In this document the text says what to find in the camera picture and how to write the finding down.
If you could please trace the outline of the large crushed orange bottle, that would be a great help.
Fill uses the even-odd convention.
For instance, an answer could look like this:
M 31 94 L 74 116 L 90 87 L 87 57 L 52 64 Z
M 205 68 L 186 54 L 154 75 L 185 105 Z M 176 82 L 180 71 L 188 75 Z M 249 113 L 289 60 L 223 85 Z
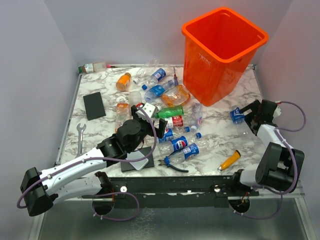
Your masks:
M 174 107 L 179 105 L 185 105 L 189 101 L 190 97 L 191 94 L 185 88 L 185 86 L 179 84 L 163 93 L 161 96 L 161 100 L 168 107 Z

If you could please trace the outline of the brown coffee bottle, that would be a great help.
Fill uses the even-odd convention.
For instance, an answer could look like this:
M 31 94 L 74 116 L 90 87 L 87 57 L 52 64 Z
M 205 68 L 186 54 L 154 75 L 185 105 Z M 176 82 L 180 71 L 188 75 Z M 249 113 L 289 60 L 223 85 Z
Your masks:
M 105 62 L 88 63 L 82 66 L 78 66 L 78 72 L 80 74 L 89 74 L 105 71 L 107 68 L 108 65 Z

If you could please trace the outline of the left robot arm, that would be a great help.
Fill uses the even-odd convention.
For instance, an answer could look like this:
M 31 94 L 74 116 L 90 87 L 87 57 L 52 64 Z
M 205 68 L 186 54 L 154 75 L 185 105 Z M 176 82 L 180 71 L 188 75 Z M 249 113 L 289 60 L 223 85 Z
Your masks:
M 129 162 L 127 155 L 135 151 L 146 136 L 162 138 L 165 133 L 167 121 L 161 118 L 155 127 L 151 111 L 146 106 L 133 105 L 131 110 L 133 118 L 89 152 L 49 169 L 28 169 L 20 185 L 17 208 L 27 209 L 28 215 L 35 217 L 65 199 L 96 194 L 106 197 L 111 190 L 108 182 L 96 180 L 89 183 L 84 176 L 114 162 Z

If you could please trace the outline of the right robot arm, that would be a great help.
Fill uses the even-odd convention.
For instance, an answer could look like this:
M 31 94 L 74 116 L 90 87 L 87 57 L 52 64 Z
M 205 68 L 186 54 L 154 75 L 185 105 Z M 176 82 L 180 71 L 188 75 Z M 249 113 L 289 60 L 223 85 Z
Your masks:
M 263 99 L 243 108 L 231 108 L 232 122 L 250 130 L 265 146 L 256 169 L 240 169 L 233 174 L 229 189 L 234 195 L 240 196 L 249 189 L 266 189 L 277 195 L 295 190 L 305 154 L 291 146 L 281 135 L 283 128 L 273 122 L 282 113 L 281 104 L 282 101 Z

